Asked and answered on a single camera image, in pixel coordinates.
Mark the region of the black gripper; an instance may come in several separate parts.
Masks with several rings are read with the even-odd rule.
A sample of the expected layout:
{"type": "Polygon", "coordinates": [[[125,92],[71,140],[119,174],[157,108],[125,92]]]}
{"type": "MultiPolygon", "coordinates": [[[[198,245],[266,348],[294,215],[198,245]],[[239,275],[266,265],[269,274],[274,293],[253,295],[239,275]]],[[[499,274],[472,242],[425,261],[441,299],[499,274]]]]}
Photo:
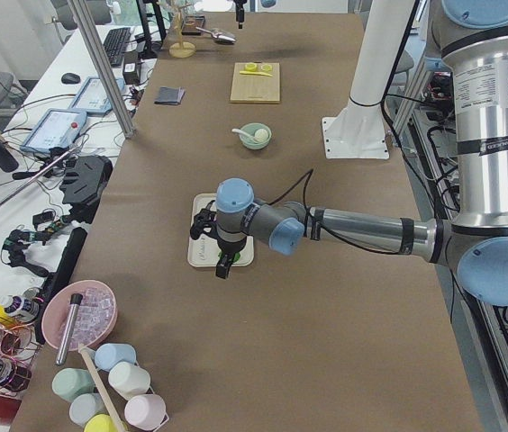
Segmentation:
{"type": "Polygon", "coordinates": [[[234,254],[245,248],[247,238],[242,234],[238,236],[228,234],[223,229],[218,228],[215,201],[210,201],[205,208],[193,217],[190,226],[190,238],[198,240],[202,235],[215,239],[218,247],[225,254],[217,262],[215,274],[219,278],[227,279],[233,264],[234,254]]]}
{"type": "Polygon", "coordinates": [[[235,17],[237,20],[238,29],[243,28],[243,21],[245,18],[245,9],[244,5],[246,4],[246,0],[233,0],[235,4],[235,17]]]}

